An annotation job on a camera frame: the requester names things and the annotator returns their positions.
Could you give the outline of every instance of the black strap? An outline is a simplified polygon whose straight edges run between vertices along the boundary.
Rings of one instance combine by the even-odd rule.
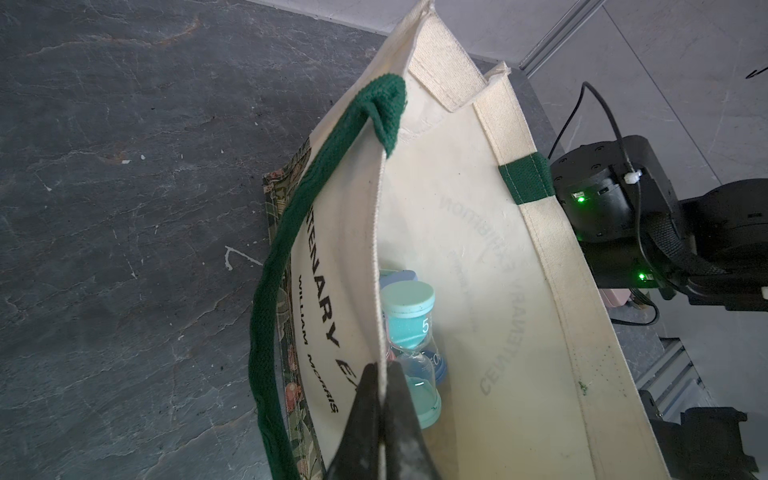
[[[654,212],[648,214],[643,221],[645,231],[661,252],[672,263],[688,272],[690,275],[719,275],[726,270],[709,263],[691,252],[674,231],[672,220],[668,214]]]

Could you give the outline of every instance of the black cable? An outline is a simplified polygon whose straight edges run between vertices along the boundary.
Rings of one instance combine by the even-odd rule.
[[[591,91],[594,97],[597,98],[597,100],[600,102],[600,106],[602,106],[603,110],[605,111],[605,115],[608,117],[608,121],[610,121],[611,123],[611,128],[614,129],[614,135],[616,135],[616,140],[618,141],[618,144],[619,144],[619,151],[621,152],[621,156],[624,158],[624,162],[627,163],[627,168],[629,168],[629,171],[634,172],[634,167],[632,166],[632,162],[629,161],[629,155],[627,155],[627,149],[624,148],[624,142],[621,140],[622,139],[621,132],[619,131],[619,126],[616,123],[614,114],[611,113],[611,109],[608,108],[608,104],[605,103],[605,100],[603,99],[602,95],[600,95],[598,91],[595,90],[594,87],[588,81],[581,84],[581,92],[578,95],[576,106],[574,107],[574,110],[571,112],[571,116],[568,117],[568,119],[565,121],[565,125],[563,125],[562,130],[560,130],[560,134],[554,140],[554,143],[552,144],[552,150],[549,151],[549,156],[547,156],[547,160],[552,159],[554,148],[557,147],[558,142],[560,141],[563,134],[565,133],[565,129],[568,128],[568,125],[571,123],[571,120],[573,120],[574,115],[576,115],[576,111],[578,110],[579,105],[581,105],[581,100],[584,98],[585,88],[589,88],[589,91]]]
[[[640,290],[637,289],[630,289],[632,292],[632,296],[634,297],[635,301],[638,303],[643,303],[644,305],[648,305],[654,309],[654,318],[650,322],[646,323],[638,323],[638,322],[627,322],[624,320],[618,320],[618,319],[611,319],[611,323],[614,325],[627,325],[627,326],[651,326],[659,321],[659,307],[656,306],[656,303],[651,301],[650,298],[648,298],[644,293],[642,293]]]
[[[605,100],[603,99],[602,95],[598,93],[597,90],[594,89],[594,87],[588,82],[584,82],[581,84],[581,92],[578,95],[578,100],[576,101],[576,106],[574,107],[573,111],[571,112],[571,115],[568,117],[568,119],[565,121],[565,124],[563,125],[563,128],[560,130],[560,134],[555,139],[554,144],[552,144],[552,149],[549,151],[549,156],[547,157],[548,160],[552,159],[552,154],[554,153],[554,148],[557,146],[558,142],[562,138],[563,134],[565,133],[565,129],[568,128],[568,124],[571,123],[571,120],[573,120],[573,117],[576,115],[576,111],[578,110],[579,106],[581,105],[581,100],[584,99],[584,89],[588,88],[590,92],[594,95],[595,98],[597,98],[598,102],[600,102],[600,106],[602,106],[603,111],[605,112],[605,116],[608,117],[608,121],[611,123],[611,128],[614,130],[614,135],[616,135],[616,143],[618,144],[619,151],[621,152],[621,156],[624,158],[624,162],[627,164],[627,168],[630,172],[634,172],[634,166],[632,165],[632,162],[629,160],[629,155],[627,154],[627,149],[624,147],[624,138],[621,136],[621,132],[619,131],[618,124],[616,123],[616,119],[614,118],[613,112],[611,112],[611,109],[608,107],[608,104],[605,103]],[[640,181],[638,180],[635,184],[635,205],[637,206],[634,209],[634,239],[637,243],[637,248],[640,251],[641,257],[643,257],[643,260],[645,260],[645,263],[648,265],[648,268],[650,269],[650,272],[654,276],[654,280],[657,281],[657,284],[660,284],[659,280],[663,280],[664,283],[671,285],[675,287],[677,290],[680,290],[680,288],[669,281],[659,270],[654,268],[654,265],[650,262],[650,259],[648,258],[648,255],[645,253],[645,249],[643,248],[643,242],[641,239],[641,232],[640,232],[640,221],[641,221],[641,192],[640,192]]]

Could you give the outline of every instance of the cream canvas bag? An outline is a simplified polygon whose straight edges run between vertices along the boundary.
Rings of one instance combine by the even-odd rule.
[[[422,0],[265,178],[250,381],[274,478],[322,478],[363,367],[386,361],[379,269],[435,288],[443,478],[669,478],[507,74]]]

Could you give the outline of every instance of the floral pattern fabric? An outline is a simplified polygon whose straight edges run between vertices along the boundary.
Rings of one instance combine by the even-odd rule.
[[[274,240],[280,218],[299,183],[311,153],[310,141],[307,140],[293,155],[288,165],[264,175],[263,185],[266,197],[264,206],[269,222],[270,243]],[[290,268],[287,268],[283,275],[277,303],[276,328],[280,338],[280,351],[275,352],[276,356],[280,355],[283,365],[288,439],[293,448],[293,459],[296,461],[296,468],[301,478],[323,480],[326,469],[323,458],[320,456],[310,409],[303,394],[299,364],[296,359],[296,332],[293,326],[290,280]]]

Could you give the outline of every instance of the white paint splatter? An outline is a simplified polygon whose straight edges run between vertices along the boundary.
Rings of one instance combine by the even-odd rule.
[[[261,266],[264,266],[264,264],[263,264],[263,263],[261,263],[259,260],[256,260],[255,258],[251,258],[251,257],[247,256],[245,253],[243,253],[243,252],[240,252],[240,251],[238,251],[238,250],[235,250],[235,249],[234,249],[234,248],[232,248],[232,247],[228,247],[228,246],[224,245],[224,248],[226,248],[226,249],[227,249],[227,252],[224,254],[224,266],[225,266],[225,267],[227,268],[227,270],[229,270],[230,272],[232,271],[232,266],[230,265],[230,253],[231,253],[231,252],[237,253],[237,254],[238,254],[238,255],[240,255],[241,257],[247,258],[249,261],[251,261],[251,262],[255,263],[256,265],[261,265]]]
[[[52,188],[50,188],[48,185],[46,185],[46,184],[45,184],[45,182],[43,181],[43,179],[42,179],[42,178],[40,178],[40,175],[37,175],[37,174],[35,174],[35,176],[38,178],[38,180],[40,180],[40,183],[41,183],[41,184],[43,184],[43,187],[45,187],[45,189],[46,189],[46,190],[48,190],[48,191],[51,191],[51,190],[53,190]]]
[[[130,262],[130,261],[128,261],[128,257],[125,257],[125,261],[126,261],[126,262],[128,262],[128,268],[130,268],[130,269],[131,269],[131,276],[132,276],[132,277],[133,277],[135,280],[138,280],[138,279],[139,279],[139,277],[138,277],[138,276],[136,276],[136,272],[134,272],[134,268],[132,267],[132,265],[131,265],[131,262]]]

